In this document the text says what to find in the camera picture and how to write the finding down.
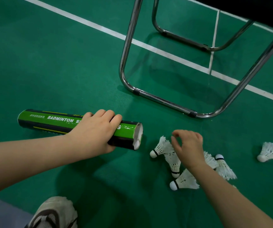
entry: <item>black band on shuttlecock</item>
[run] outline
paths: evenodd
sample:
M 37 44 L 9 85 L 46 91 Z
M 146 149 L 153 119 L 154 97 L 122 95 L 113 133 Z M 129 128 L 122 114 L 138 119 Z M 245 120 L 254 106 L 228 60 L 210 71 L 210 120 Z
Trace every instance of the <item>black band on shuttlecock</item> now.
M 175 185 L 177 186 L 177 188 L 179 189 L 179 186 L 178 186 L 178 184 L 177 184 L 177 181 L 176 181 L 176 180 L 174 180 L 174 182 L 175 182 Z
M 154 153 L 155 153 L 157 156 L 159 156 L 158 153 L 155 151 L 155 149 L 154 149 Z

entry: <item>shuttlecock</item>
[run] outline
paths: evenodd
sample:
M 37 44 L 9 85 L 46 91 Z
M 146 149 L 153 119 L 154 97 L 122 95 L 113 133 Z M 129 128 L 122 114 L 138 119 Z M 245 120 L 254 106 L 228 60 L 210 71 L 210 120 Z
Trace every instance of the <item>shuttlecock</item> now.
M 172 176 L 174 178 L 179 177 L 180 176 L 181 161 L 178 158 L 175 151 L 173 151 L 171 153 L 165 153 L 164 156 L 165 156 L 165 160 L 168 162 L 168 164 L 170 166 L 170 170 L 172 171 Z
M 226 164 L 224 157 L 221 154 L 215 156 L 218 166 L 216 172 L 223 177 L 225 180 L 236 179 L 236 175 L 233 170 Z
M 169 187 L 172 190 L 179 188 L 199 189 L 195 177 L 187 169 L 185 169 L 176 180 L 172 181 Z
M 211 154 L 207 153 L 206 151 L 204 151 L 204 158 L 206 164 L 209 165 L 211 168 L 216 169 L 219 166 L 215 158 L 212 157 Z
M 160 154 L 171 153 L 173 151 L 174 151 L 174 149 L 173 149 L 171 143 L 168 140 L 166 140 L 166 138 L 164 136 L 162 136 L 160 138 L 159 143 L 154 148 L 154 150 L 150 151 L 150 157 L 156 158 Z
M 257 160 L 260 162 L 266 162 L 270 159 L 273 159 L 273 143 L 264 142 L 262 145 L 262 150 L 257 156 Z

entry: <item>white sneaker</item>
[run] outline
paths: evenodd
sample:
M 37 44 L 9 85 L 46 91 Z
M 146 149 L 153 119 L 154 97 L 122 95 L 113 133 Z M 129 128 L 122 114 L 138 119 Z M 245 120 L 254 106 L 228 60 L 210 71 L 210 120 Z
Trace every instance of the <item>white sneaker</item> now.
M 25 228 L 77 228 L 78 213 L 66 197 L 51 197 L 36 211 Z

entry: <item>green court floor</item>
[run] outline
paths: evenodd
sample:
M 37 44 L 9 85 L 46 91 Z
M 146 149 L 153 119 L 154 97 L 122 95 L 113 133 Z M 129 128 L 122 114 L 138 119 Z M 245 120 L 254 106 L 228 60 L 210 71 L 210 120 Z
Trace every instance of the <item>green court floor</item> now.
M 120 35 L 126 35 L 134 0 L 39 1 L 48 5 L 0 0 L 0 141 L 47 136 L 19 127 L 17 116 L 28 108 L 69 114 L 112 109 L 124 120 L 142 122 L 144 138 L 138 151 L 117 148 L 41 173 L 1 191 L 1 200 L 35 213 L 48 197 L 66 196 L 78 211 L 79 227 L 221 227 L 202 189 L 172 191 L 168 164 L 149 156 L 160 136 L 187 129 L 203 135 L 207 152 L 225 157 L 238 177 L 230 183 L 273 218 L 273 160 L 256 160 L 262 143 L 273 142 L 273 56 L 251 81 L 255 92 L 244 90 L 217 117 L 192 119 L 133 95 L 119 80 Z M 251 26 L 215 52 L 208 75 L 211 54 L 159 35 L 151 24 L 152 5 L 153 0 L 143 2 L 134 36 L 143 47 L 131 46 L 128 81 L 198 112 L 218 108 L 273 39 L 273 29 Z M 190 0 L 161 0 L 157 21 L 212 45 L 216 17 L 216 10 Z M 243 24 L 221 12 L 216 45 Z M 217 78 L 220 74 L 231 81 Z

